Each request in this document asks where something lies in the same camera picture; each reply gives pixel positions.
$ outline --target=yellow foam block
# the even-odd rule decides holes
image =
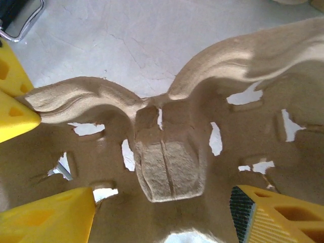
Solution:
[[[0,91],[0,143],[30,131],[40,123],[39,115]]]
[[[0,214],[1,243],[86,243],[95,201],[89,187],[70,190]]]
[[[246,207],[253,213],[242,242],[324,242],[324,206],[252,186],[238,187],[253,202]]]
[[[0,41],[0,90],[12,97],[24,95],[33,85],[9,45]]]

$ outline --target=black fabric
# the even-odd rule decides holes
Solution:
[[[244,243],[249,231],[249,220],[253,215],[252,201],[238,186],[234,186],[230,199],[230,210],[239,243]]]

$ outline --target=concrete floor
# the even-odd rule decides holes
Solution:
[[[226,38],[322,16],[271,0],[47,0],[12,48],[36,87],[76,76],[116,82],[140,97],[167,91],[204,48]],[[192,235],[171,242],[206,242]]]

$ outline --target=cutout hole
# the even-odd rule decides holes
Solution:
[[[316,243],[324,243],[324,229],[302,229],[309,238]]]
[[[28,88],[26,87],[26,85],[22,84],[20,86],[20,91],[24,94],[28,93]]]
[[[105,130],[105,125],[103,124],[91,124],[91,123],[68,123],[68,125],[74,126],[73,130],[79,136],[92,135],[95,133],[100,133]]]
[[[269,169],[269,168],[274,168],[273,161],[261,161],[261,162],[259,162],[257,164],[254,164],[252,170],[254,172],[259,172],[259,173],[265,175],[267,169]]]
[[[53,174],[62,174],[63,177],[68,181],[73,179],[70,172],[66,152],[64,152],[63,156],[59,158],[57,166],[47,172],[48,176],[51,176]]]
[[[293,142],[295,140],[296,132],[298,130],[303,130],[306,128],[301,127],[297,123],[294,123],[292,120],[290,120],[289,113],[286,109],[281,110],[281,113],[286,131],[286,142]]]
[[[196,243],[222,243],[223,241],[210,236],[202,234],[198,231],[187,231],[183,233],[172,233],[164,241],[164,243],[181,243],[181,242],[196,242]]]
[[[263,92],[262,90],[255,91],[255,88],[262,81],[258,81],[249,86],[244,92],[233,94],[226,98],[228,104],[233,105],[245,105],[251,102],[255,102],[261,99]]]
[[[267,185],[267,189],[274,189],[275,190],[275,186],[273,186],[273,185],[271,185],[270,183],[269,183],[269,185]]]
[[[0,79],[5,80],[9,72],[9,66],[0,59]]]
[[[93,196],[95,198],[96,203],[117,194],[118,194],[118,189],[98,188],[93,190]]]
[[[321,221],[321,218],[303,208],[275,207],[274,209],[290,221]]]
[[[213,155],[218,156],[223,150],[223,143],[221,137],[221,131],[216,123],[211,123],[213,130],[209,138],[209,146],[212,149]]]
[[[24,113],[22,113],[21,110],[17,109],[16,107],[12,107],[9,111],[9,116],[22,116]]]
[[[239,166],[238,170],[239,171],[251,171],[251,167],[250,166]]]
[[[254,194],[255,194],[256,196],[258,196],[258,197],[271,197],[271,196],[268,196],[268,195],[263,194],[263,193],[258,192],[258,191],[254,192]]]
[[[125,139],[121,145],[121,152],[124,158],[125,167],[129,171],[135,171],[135,159],[134,153],[131,151],[128,140]]]
[[[40,226],[54,214],[54,210],[34,210],[15,219],[17,226]]]
[[[158,109],[158,117],[157,117],[157,125],[158,128],[162,131],[163,130],[163,125],[162,125],[162,117],[163,117],[163,112],[162,109]]]
[[[0,243],[18,243],[23,237],[24,235],[0,234]]]

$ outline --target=tan material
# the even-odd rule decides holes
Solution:
[[[270,182],[281,193],[324,204],[323,53],[324,19],[318,18],[214,44],[157,97],[140,99],[94,77],[35,89],[19,101],[43,123],[0,144],[1,210],[80,186],[117,188],[118,195],[97,206],[91,243],[158,242],[192,230],[237,242],[229,211],[234,185]],[[227,103],[260,80],[260,101]],[[282,109],[306,127],[294,142],[286,142]],[[105,130],[79,137],[69,122],[105,124]],[[223,143],[216,157],[211,122]],[[135,172],[123,163],[125,139]],[[71,181],[47,177],[63,152]],[[266,175],[238,170],[260,159],[275,168]]]
[[[324,0],[313,0],[310,2],[310,4],[314,7],[320,10],[324,13]]]
[[[295,5],[295,4],[303,4],[307,2],[308,0],[274,0],[281,4],[287,4],[287,5]]]

